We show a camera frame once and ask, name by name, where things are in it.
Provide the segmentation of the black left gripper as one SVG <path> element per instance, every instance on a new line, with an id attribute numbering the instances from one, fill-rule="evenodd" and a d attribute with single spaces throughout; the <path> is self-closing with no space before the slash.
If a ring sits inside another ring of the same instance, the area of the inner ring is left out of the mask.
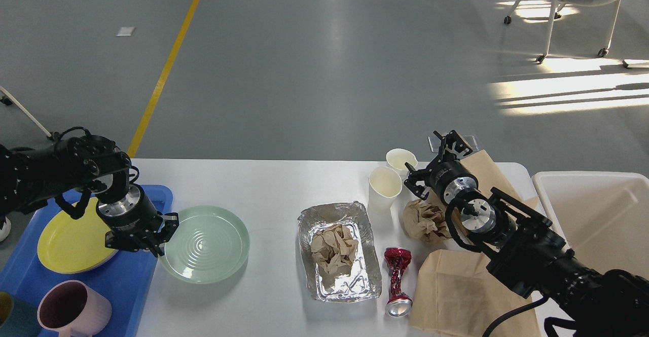
<path id="1" fill-rule="evenodd" d="M 162 214 L 141 186 L 132 184 L 126 196 L 116 203 L 98 202 L 97 215 L 109 227 L 105 247 L 118 251 L 148 251 L 154 257 L 164 256 L 160 245 L 171 240 L 180 226 L 176 212 Z"/>

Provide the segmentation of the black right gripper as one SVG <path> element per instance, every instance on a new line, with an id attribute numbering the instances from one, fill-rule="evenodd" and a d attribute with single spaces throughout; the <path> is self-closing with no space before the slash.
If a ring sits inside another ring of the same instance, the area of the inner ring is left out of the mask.
<path id="1" fill-rule="evenodd" d="M 454 130 L 444 135 L 434 131 L 434 136 L 440 141 L 434 161 L 424 169 L 415 169 L 406 162 L 408 174 L 404 185 L 419 199 L 426 200 L 432 195 L 448 205 L 459 192 L 478 189 L 477 178 L 458 161 L 471 155 L 474 149 Z"/>

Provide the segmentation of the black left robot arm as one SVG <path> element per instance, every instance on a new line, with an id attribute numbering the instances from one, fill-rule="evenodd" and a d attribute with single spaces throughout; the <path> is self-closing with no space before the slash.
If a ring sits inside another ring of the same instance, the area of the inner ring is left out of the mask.
<path id="1" fill-rule="evenodd" d="M 39 210 L 53 199 L 72 219 L 83 217 L 91 198 L 109 231 L 105 246 L 164 256 L 164 246 L 180 226 L 177 213 L 155 208 L 130 157 L 104 136 L 83 128 L 83 136 L 55 133 L 46 148 L 2 147 L 2 224 L 12 212 Z"/>

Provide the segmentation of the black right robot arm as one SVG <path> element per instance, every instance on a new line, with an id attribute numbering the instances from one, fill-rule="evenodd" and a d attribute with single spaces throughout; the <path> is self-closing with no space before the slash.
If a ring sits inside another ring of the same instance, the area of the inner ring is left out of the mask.
<path id="1" fill-rule="evenodd" d="M 554 300 L 569 319 L 546 318 L 543 328 L 556 327 L 576 336 L 647 336 L 647 280 L 619 269 L 606 273 L 582 265 L 565 240 L 551 229 L 552 221 L 521 201 L 493 187 L 489 197 L 460 159 L 473 148 L 456 131 L 440 140 L 437 156 L 424 169 L 405 162 L 404 185 L 417 198 L 436 195 L 445 205 L 445 221 L 459 247 L 489 258 L 488 272 L 510 291 L 542 298 L 509 311 L 484 331 L 489 336 L 509 318 Z"/>

